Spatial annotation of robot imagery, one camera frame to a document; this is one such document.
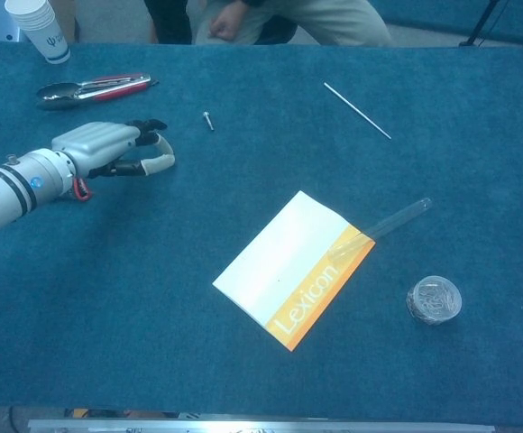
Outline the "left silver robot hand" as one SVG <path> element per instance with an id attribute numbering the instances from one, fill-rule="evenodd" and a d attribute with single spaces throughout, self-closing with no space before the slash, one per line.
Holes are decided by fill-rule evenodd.
<path id="1" fill-rule="evenodd" d="M 80 178 L 150 176 L 175 164 L 169 142 L 160 134 L 167 128 L 157 119 L 126 124 L 91 122 L 55 137 L 51 148 L 69 156 Z M 160 155 L 143 160 L 124 160 L 132 149 L 152 145 Z"/>

